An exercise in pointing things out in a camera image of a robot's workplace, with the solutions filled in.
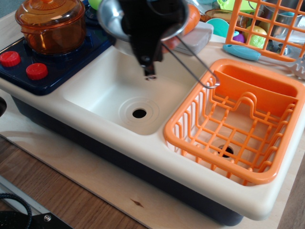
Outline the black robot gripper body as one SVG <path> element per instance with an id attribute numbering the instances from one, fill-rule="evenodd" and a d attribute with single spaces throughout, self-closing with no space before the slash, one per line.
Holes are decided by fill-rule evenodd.
<path id="1" fill-rule="evenodd" d="M 161 41 L 180 34 L 188 18 L 184 0 L 120 0 L 122 29 L 140 66 L 162 61 Z"/>

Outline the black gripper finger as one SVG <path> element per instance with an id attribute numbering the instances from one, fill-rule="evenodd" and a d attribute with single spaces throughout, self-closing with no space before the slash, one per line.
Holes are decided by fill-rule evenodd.
<path id="1" fill-rule="evenodd" d="M 156 80 L 155 68 L 153 63 L 143 65 L 142 68 L 144 70 L 144 76 L 147 81 Z"/>

